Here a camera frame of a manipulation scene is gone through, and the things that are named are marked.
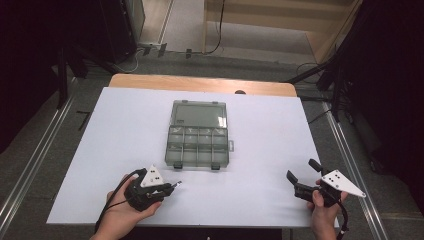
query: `white table surface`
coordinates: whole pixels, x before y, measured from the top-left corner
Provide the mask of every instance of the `white table surface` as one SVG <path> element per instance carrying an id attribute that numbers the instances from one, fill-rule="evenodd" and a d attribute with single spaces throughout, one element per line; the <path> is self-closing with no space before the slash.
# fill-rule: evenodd
<path id="1" fill-rule="evenodd" d="M 227 168 L 166 166 L 174 100 L 226 103 L 235 146 Z M 94 224 L 124 174 L 155 164 L 166 182 L 183 184 L 140 225 L 308 227 L 286 172 L 312 186 L 320 175 L 310 158 L 319 161 L 299 98 L 104 88 L 47 223 Z"/>

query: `gray floor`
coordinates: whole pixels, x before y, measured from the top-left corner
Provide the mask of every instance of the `gray floor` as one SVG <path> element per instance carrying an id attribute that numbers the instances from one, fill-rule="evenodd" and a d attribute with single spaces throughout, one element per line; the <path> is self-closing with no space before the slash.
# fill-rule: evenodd
<path id="1" fill-rule="evenodd" d="M 207 56 L 193 56 L 191 59 L 185 59 L 184 55 L 175 53 L 167 53 L 158 58 L 155 51 L 147 56 L 140 54 L 138 58 L 140 67 L 136 73 L 140 74 L 223 77 L 275 82 L 295 76 L 297 68 L 296 65 Z M 131 67 L 134 64 L 135 62 L 129 61 L 122 67 Z M 101 89 L 108 85 L 110 78 L 111 76 L 102 69 L 90 67 L 87 78 L 78 79 L 78 87 L 70 110 L 4 239 L 88 239 L 91 235 L 92 226 L 55 226 L 46 225 L 45 222 L 54 203 L 54 196 L 60 188 L 83 134 L 83 129 L 79 130 L 79 128 L 85 116 L 77 111 L 93 111 Z M 313 82 L 317 78 L 314 76 L 306 81 Z M 299 83 L 296 87 L 299 95 L 319 96 L 321 94 L 314 90 L 312 84 Z M 12 190 L 47 128 L 55 113 L 56 101 L 57 96 L 52 96 L 7 151 L 0 155 L 0 180 L 6 183 L 0 186 L 2 200 Z M 308 119 L 324 111 L 321 102 L 304 102 L 304 109 Z M 347 123 L 343 114 L 341 116 L 356 162 L 382 216 L 389 238 L 422 239 L 424 221 L 422 216 L 416 215 L 418 209 L 407 187 L 394 176 L 376 175 L 370 170 L 367 154 L 355 129 Z M 327 118 L 322 117 L 310 124 L 310 129 L 324 166 L 330 169 L 337 168 L 348 176 Z M 349 211 L 351 229 L 345 239 L 372 239 L 373 235 L 358 199 L 350 196 L 345 205 Z M 283 239 L 288 239 L 289 230 L 284 229 L 282 232 Z M 293 234 L 294 239 L 312 239 L 309 229 L 294 229 Z"/>

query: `finger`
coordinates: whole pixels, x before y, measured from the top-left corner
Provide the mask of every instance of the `finger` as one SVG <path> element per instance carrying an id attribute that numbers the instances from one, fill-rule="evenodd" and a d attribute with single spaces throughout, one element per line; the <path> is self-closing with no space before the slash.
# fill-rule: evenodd
<path id="1" fill-rule="evenodd" d="M 130 183 L 134 180 L 135 180 L 135 177 L 128 178 L 128 180 L 124 184 L 122 184 L 122 187 L 121 187 L 121 189 L 119 189 L 119 191 L 125 191 L 125 189 L 127 189 L 128 185 L 130 185 Z"/>
<path id="2" fill-rule="evenodd" d="M 315 204 L 313 204 L 313 203 L 311 203 L 311 202 L 307 202 L 307 203 L 306 203 L 306 207 L 307 207 L 308 209 L 310 209 L 310 210 L 314 210 L 314 208 L 315 208 Z"/>
<path id="3" fill-rule="evenodd" d="M 349 194 L 347 192 L 342 192 L 341 196 L 340 196 L 341 201 L 343 202 L 347 198 L 348 195 Z"/>
<path id="4" fill-rule="evenodd" d="M 318 190 L 312 192 L 312 200 L 314 201 L 315 206 L 324 207 L 324 198 Z"/>
<path id="5" fill-rule="evenodd" d="M 107 193 L 107 195 L 106 195 L 106 201 L 109 200 L 109 198 L 112 196 L 112 194 L 113 194 L 113 191 L 110 191 L 110 192 Z"/>

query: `table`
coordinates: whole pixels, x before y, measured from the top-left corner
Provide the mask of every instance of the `table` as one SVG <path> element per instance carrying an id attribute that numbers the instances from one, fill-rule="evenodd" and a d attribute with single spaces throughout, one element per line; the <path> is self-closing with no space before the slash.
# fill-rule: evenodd
<path id="1" fill-rule="evenodd" d="M 223 0 L 204 0 L 203 45 L 207 22 L 219 22 Z M 324 62 L 334 45 L 347 34 L 362 0 L 226 0 L 222 21 L 252 26 L 306 31 L 317 63 Z"/>
<path id="2" fill-rule="evenodd" d="M 224 93 L 217 93 L 219 86 Z M 166 90 L 175 88 L 178 91 Z M 232 94 L 235 90 L 248 94 Z M 300 99 L 294 96 L 290 84 L 115 75 L 98 100 L 47 223 L 93 224 L 105 194 L 122 176 L 153 163 L 168 182 L 183 184 L 140 225 L 308 227 L 310 212 L 293 196 L 285 174 L 291 170 L 302 183 L 312 185 L 319 174 L 307 162 L 319 159 Z M 229 138 L 235 146 L 227 168 L 166 166 L 175 99 L 226 102 Z"/>

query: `plastic organizer box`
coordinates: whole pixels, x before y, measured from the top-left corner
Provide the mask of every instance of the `plastic organizer box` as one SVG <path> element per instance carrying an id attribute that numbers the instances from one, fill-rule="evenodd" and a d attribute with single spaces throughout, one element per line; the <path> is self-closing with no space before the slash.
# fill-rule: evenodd
<path id="1" fill-rule="evenodd" d="M 228 129 L 225 103 L 174 101 L 165 162 L 168 166 L 227 167 Z"/>

